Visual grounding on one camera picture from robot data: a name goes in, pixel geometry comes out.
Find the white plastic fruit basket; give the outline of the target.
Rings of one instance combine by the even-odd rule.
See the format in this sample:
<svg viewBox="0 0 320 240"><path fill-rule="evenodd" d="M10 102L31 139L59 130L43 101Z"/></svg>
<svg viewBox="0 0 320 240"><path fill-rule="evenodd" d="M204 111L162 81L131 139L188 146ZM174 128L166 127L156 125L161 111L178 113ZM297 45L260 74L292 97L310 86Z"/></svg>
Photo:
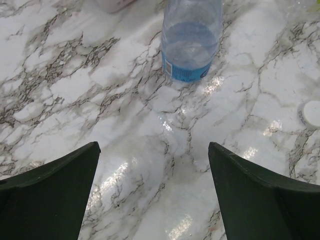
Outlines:
<svg viewBox="0 0 320 240"><path fill-rule="evenodd" d="M104 13L113 14L116 13L131 4L136 0L94 0L98 10L101 10Z"/></svg>

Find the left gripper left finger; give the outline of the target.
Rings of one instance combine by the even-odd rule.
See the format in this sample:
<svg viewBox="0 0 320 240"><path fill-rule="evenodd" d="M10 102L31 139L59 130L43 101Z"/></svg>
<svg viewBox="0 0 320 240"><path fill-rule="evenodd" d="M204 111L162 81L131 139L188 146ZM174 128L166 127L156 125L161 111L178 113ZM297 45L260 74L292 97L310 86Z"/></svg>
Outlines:
<svg viewBox="0 0 320 240"><path fill-rule="evenodd" d="M90 142L0 181L2 240L76 240L101 150Z"/></svg>

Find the blue small water bottle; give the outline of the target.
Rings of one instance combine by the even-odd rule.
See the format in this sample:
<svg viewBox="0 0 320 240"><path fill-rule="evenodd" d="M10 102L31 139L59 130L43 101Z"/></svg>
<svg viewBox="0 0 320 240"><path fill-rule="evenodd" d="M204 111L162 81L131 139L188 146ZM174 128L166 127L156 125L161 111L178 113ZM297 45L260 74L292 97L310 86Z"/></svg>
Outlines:
<svg viewBox="0 0 320 240"><path fill-rule="evenodd" d="M164 10L161 55L164 72L191 83L209 72L223 21L221 0L169 0Z"/></svg>

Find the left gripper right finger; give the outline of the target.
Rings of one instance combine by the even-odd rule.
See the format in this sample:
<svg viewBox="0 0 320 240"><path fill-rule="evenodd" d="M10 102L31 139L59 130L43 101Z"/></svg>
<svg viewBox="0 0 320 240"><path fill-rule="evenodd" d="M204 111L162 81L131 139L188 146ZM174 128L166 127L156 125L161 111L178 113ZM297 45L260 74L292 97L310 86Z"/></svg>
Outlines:
<svg viewBox="0 0 320 240"><path fill-rule="evenodd" d="M229 240L318 240L320 187L246 160L216 142L208 159Z"/></svg>

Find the white bottle cap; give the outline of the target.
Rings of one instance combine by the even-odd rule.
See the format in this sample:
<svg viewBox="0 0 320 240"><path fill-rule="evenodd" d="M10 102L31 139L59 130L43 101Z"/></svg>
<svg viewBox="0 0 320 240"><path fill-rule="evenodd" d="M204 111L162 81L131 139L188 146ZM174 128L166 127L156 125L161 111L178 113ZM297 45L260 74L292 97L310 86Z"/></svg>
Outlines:
<svg viewBox="0 0 320 240"><path fill-rule="evenodd" d="M320 128L320 101L308 100L297 108L299 121L308 129L317 130Z"/></svg>

